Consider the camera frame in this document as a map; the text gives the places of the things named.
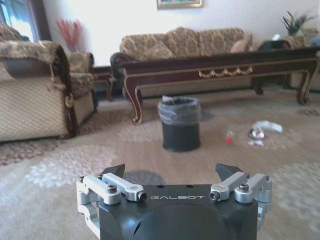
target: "side table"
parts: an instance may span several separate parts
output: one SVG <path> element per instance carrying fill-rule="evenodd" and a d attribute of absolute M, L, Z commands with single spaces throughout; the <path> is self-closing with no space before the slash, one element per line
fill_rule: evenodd
<path fill-rule="evenodd" d="M 108 101 L 113 101 L 112 89 L 117 79 L 112 75 L 110 66 L 97 66 L 93 69 L 95 80 L 97 84 L 106 83 L 106 98 Z"/>

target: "dark wooden table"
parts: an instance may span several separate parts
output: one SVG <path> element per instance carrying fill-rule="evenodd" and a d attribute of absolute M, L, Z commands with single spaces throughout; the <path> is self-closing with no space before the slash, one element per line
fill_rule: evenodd
<path fill-rule="evenodd" d="M 304 105 L 309 101 L 310 88 L 320 69 L 318 51 L 319 47 L 309 47 L 124 63 L 124 90 L 135 113 L 132 122 L 137 125 L 143 121 L 141 86 L 197 84 L 303 73 L 304 81 L 298 90 L 297 102 Z M 258 94 L 263 92 L 259 84 L 254 84 L 254 90 Z"/>
<path fill-rule="evenodd" d="M 94 82 L 97 84 L 106 83 L 106 98 L 111 102 L 112 98 L 112 88 L 114 83 L 117 81 L 112 76 L 112 71 L 110 66 L 97 66 L 93 69 L 95 80 Z"/>

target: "red object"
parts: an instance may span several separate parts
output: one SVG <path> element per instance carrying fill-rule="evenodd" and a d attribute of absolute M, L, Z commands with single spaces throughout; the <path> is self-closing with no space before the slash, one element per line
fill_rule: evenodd
<path fill-rule="evenodd" d="M 57 32 L 63 37 L 66 46 L 71 52 L 75 52 L 77 44 L 79 42 L 81 33 L 83 31 L 83 25 L 79 20 L 57 20 L 58 25 Z"/>
<path fill-rule="evenodd" d="M 229 136 L 225 139 L 225 141 L 226 141 L 228 144 L 232 144 L 232 138 L 229 137 Z"/>

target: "gold trim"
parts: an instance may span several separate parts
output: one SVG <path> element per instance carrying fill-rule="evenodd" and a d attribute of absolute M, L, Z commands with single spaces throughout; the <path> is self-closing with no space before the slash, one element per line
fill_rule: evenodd
<path fill-rule="evenodd" d="M 306 79 L 304 81 L 303 86 L 300 86 L 301 89 L 301 93 L 299 96 L 300 102 L 304 103 L 304 99 L 308 98 L 309 93 L 307 92 L 307 90 L 310 90 L 312 83 L 314 82 L 314 80 L 316 79 L 316 76 L 320 70 L 320 62 L 318 58 L 306 58 L 306 59 L 299 59 L 299 60 L 286 60 L 286 61 L 270 61 L 270 62 L 260 62 L 260 63 L 254 63 L 254 64 L 241 64 L 238 66 L 225 66 L 225 67 L 215 67 L 214 69 L 221 69 L 221 68 L 241 68 L 241 67 L 247 67 L 248 65 L 251 65 L 252 70 L 253 70 L 253 66 L 261 66 L 261 65 L 275 65 L 275 64 L 286 64 L 286 63 L 298 63 L 298 62 L 306 62 L 306 61 L 317 61 L 317 67 L 316 70 L 314 71 L 312 78 L 310 78 L 310 73 L 307 69 L 301 69 L 301 70 L 292 70 L 292 71 L 277 71 L 277 72 L 270 72 L 270 73 L 261 73 L 261 74 L 252 74 L 250 75 L 251 78 L 253 77 L 266 77 L 266 76 L 274 76 L 274 75 L 279 75 L 279 74 L 293 74 L 293 73 L 307 73 Z M 127 88 L 127 80 L 128 78 L 132 78 L 132 77 L 140 77 L 140 76 L 152 76 L 152 75 L 165 75 L 165 74 L 172 74 L 172 73 L 187 73 L 187 72 L 194 72 L 194 71 L 203 71 L 203 70 L 212 70 L 212 67 L 206 67 L 206 68 L 201 68 L 201 69 L 185 69 L 185 70 L 172 70 L 172 71 L 161 71 L 161 72 L 146 72 L 146 73 L 135 73 L 135 74 L 127 74 L 127 70 L 123 69 L 123 74 L 124 74 L 124 80 L 123 80 L 123 85 L 124 85 L 124 89 L 125 91 L 128 93 L 128 96 L 131 100 L 132 106 L 133 106 L 133 110 L 135 113 L 134 118 L 132 119 L 133 123 L 135 125 L 139 125 L 142 123 L 143 121 L 143 112 L 142 112 L 142 108 L 141 108 L 141 104 L 139 102 L 139 98 L 138 98 L 138 90 L 140 89 L 140 86 L 137 85 L 134 89 L 134 96 L 136 98 L 139 110 L 136 109 L 136 106 L 134 104 L 134 101 L 131 97 L 131 95 L 129 94 L 128 88 Z M 153 84 L 143 84 L 143 87 L 153 87 L 153 86 L 160 86 L 160 85 L 177 85 L 177 84 L 190 84 L 190 83 L 203 83 L 203 82 L 209 82 L 209 81 L 225 81 L 225 80 L 235 80 L 235 79 L 243 79 L 244 76 L 227 76 L 224 78 L 214 78 L 214 79 L 197 79 L 197 80 L 188 80 L 188 81 L 175 81 L 175 82 L 164 82 L 164 83 L 153 83 Z"/>
<path fill-rule="evenodd" d="M 320 71 L 320 61 L 319 61 L 319 59 L 317 59 L 316 68 L 315 68 L 315 71 L 313 72 L 312 76 L 310 76 L 310 72 L 307 71 L 307 76 L 306 76 L 305 82 L 303 84 L 303 88 L 301 89 L 301 95 L 300 95 L 301 103 L 304 103 L 304 104 L 308 103 L 310 89 L 313 86 L 313 84 L 319 74 L 319 71 Z"/>
<path fill-rule="evenodd" d="M 189 69 L 181 69 L 181 70 L 171 70 L 171 71 L 155 71 L 155 72 L 145 72 L 145 73 L 133 73 L 128 74 L 128 77 L 142 77 L 142 76 L 153 76 L 153 75 L 166 75 L 166 74 L 179 74 L 179 73 L 189 73 L 189 72 L 198 72 L 198 71 L 206 71 L 206 70 L 220 70 L 220 69 L 233 69 L 233 68 L 243 68 L 248 66 L 262 66 L 262 65 L 275 65 L 275 64 L 290 64 L 290 63 L 298 63 L 298 62 L 307 62 L 307 61 L 316 61 L 317 58 L 305 58 L 299 60 L 286 60 L 286 61 L 267 61 L 267 62 L 259 62 L 259 63 L 246 63 L 246 64 L 238 64 L 238 65 L 222 65 L 211 67 L 203 67 L 203 68 L 189 68 Z"/>
<path fill-rule="evenodd" d="M 241 75 L 249 75 L 254 71 L 254 68 L 250 66 L 246 71 L 242 71 L 239 67 L 235 69 L 235 71 L 229 71 L 227 68 L 223 69 L 222 72 L 217 73 L 215 70 L 212 70 L 208 74 L 204 74 L 201 71 L 199 71 L 199 76 L 205 79 L 209 79 L 212 77 L 225 77 L 225 76 L 237 76 L 238 74 Z"/>
<path fill-rule="evenodd" d="M 68 109 L 71 109 L 75 105 L 75 97 L 70 93 L 69 96 L 64 97 L 64 103 Z"/>
<path fill-rule="evenodd" d="M 162 0 L 156 0 L 156 3 L 158 10 L 179 8 L 202 8 L 204 5 L 203 0 L 189 0 L 187 2 L 162 2 Z"/>

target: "black trash can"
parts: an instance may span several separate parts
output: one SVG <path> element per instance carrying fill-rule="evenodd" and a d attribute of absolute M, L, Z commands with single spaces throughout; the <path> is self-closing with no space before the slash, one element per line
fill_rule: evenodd
<path fill-rule="evenodd" d="M 200 147 L 200 112 L 196 98 L 168 97 L 160 102 L 163 148 L 170 152 L 188 152 Z"/>

